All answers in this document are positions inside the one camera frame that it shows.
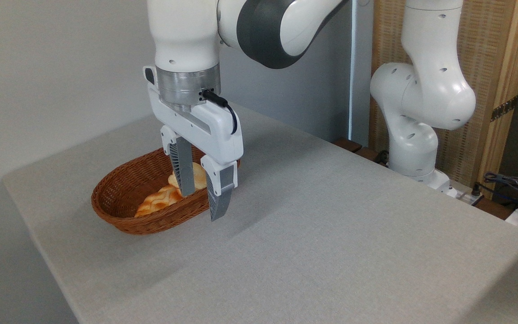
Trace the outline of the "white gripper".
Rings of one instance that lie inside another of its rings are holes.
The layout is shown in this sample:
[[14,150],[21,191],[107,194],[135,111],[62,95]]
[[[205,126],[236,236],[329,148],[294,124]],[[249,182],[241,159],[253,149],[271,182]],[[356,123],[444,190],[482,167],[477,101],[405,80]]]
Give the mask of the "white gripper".
[[206,171],[208,205],[212,221],[228,210],[232,190],[238,186],[238,162],[243,155],[242,129],[233,130],[232,114],[210,101],[181,111],[160,99],[156,85],[156,69],[145,66],[148,93],[156,118],[164,126],[161,138],[164,152],[171,159],[179,189],[183,196],[196,191],[192,166],[192,145],[204,152],[201,165]]

